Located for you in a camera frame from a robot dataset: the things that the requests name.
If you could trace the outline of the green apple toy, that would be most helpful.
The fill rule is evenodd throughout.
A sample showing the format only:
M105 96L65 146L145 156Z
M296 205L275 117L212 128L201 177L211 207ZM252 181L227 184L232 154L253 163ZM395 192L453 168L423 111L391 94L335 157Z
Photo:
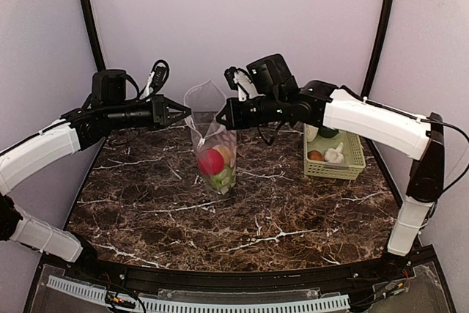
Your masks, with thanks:
M221 172L210 178L211 186L220 194L226 194L235 184L232 168L225 167Z

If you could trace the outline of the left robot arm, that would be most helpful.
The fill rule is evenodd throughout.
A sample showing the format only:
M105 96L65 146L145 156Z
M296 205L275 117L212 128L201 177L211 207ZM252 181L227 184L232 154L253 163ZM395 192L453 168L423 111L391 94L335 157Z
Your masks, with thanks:
M92 76L92 92L48 127L1 151L1 240L75 263L95 255L84 239L38 219L10 198L13 188L59 159L84 151L115 130L162 130L191 114L191 109L160 93L170 68L154 63L146 86L126 98L126 85L135 81L125 70L108 69Z

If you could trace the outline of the clear zip top bag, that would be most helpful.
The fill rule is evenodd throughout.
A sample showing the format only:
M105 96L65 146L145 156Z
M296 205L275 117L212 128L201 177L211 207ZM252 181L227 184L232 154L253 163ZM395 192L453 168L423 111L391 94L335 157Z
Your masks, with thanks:
M226 145L234 153L234 166L230 168L233 170L236 183L237 133L234 130L227 130L215 120L217 113L226 103L225 94L213 81L209 80L190 88L185 93L183 103L191 109L191 115L185 118L185 123L191 132L191 141L196 156L196 163L198 164L198 156L201 151L213 149L213 147L218 144ZM227 196L235 186L234 184L226 194L220 194L211 186L211 177L212 176L202 174L202 179L207 190L218 197Z

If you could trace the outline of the red pepper toy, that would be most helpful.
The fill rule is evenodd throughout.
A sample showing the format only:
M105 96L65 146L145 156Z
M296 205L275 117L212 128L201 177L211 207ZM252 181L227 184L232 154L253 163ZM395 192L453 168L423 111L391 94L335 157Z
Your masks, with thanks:
M209 176L220 173L225 167L222 154L214 149L201 151L198 156L198 165L202 174Z

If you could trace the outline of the dark green pepper toy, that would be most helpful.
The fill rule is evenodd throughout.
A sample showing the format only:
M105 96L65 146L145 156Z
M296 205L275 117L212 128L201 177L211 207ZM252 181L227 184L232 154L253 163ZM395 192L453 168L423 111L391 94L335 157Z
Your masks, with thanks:
M325 126L321 126L318 130L318 135L325 139L331 139L338 134L339 134L339 131L337 129L327 128Z

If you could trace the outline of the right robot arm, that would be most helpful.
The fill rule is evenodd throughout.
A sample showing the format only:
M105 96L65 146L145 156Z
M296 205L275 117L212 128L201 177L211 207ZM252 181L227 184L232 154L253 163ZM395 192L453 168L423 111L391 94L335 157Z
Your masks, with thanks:
M313 80L300 87L281 54L258 59L244 69L229 67L224 77L237 92L216 116L228 130L301 122L354 133L412 159L405 198L386 246L395 256L410 253L430 210L448 190L444 184L444 130L449 124L440 115L412 114L324 81Z

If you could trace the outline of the orange peach toy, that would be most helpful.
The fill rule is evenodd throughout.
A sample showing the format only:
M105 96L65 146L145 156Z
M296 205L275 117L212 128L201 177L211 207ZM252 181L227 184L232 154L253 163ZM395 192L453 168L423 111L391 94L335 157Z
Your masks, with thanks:
M234 166L235 164L234 153L228 146L223 145L223 144L218 144L218 145L215 145L213 149L218 151L221 154L221 156L223 157L225 166L229 166L229 167Z

